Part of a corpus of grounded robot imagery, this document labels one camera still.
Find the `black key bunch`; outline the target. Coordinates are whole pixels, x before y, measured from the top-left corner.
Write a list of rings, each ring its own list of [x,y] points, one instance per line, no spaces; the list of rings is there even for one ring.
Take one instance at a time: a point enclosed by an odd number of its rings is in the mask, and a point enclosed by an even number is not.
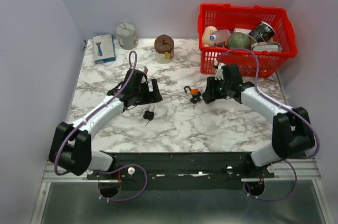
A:
[[[190,102],[193,104],[193,109],[195,109],[196,105],[201,101],[200,97],[192,97]]]
[[[138,122],[145,120],[146,121],[145,126],[147,126],[147,124],[154,119],[154,116],[155,116],[154,111],[155,111],[155,106],[152,106],[152,107],[149,106],[148,109],[143,113],[142,118],[138,120]]]

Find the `orange black padlock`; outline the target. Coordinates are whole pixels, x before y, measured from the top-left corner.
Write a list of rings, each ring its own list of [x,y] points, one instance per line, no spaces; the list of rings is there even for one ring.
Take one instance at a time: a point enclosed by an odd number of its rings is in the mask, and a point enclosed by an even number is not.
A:
[[[197,88],[192,89],[190,86],[185,86],[184,91],[185,93],[189,91],[193,98],[201,97],[201,92]]]

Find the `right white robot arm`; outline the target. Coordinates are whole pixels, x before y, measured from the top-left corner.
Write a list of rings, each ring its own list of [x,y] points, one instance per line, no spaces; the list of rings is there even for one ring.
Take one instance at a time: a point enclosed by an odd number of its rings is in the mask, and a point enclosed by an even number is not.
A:
[[[250,107],[273,125],[271,142],[252,152],[243,172],[255,177],[262,166],[304,153],[315,146],[306,109],[285,106],[262,93],[254,83],[243,82],[236,64],[218,64],[214,77],[208,77],[202,98],[206,104],[218,99],[234,99]]]

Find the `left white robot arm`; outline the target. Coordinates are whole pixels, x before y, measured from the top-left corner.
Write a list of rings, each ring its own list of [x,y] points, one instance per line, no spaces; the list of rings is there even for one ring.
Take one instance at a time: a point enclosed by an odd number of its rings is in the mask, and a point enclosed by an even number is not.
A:
[[[66,173],[80,176],[87,170],[99,171],[105,179],[112,179],[117,173],[114,158],[107,152],[93,151],[93,138],[129,107],[162,100],[156,79],[148,80],[145,71],[129,69],[124,81],[109,90],[88,114],[56,127],[48,160]]]

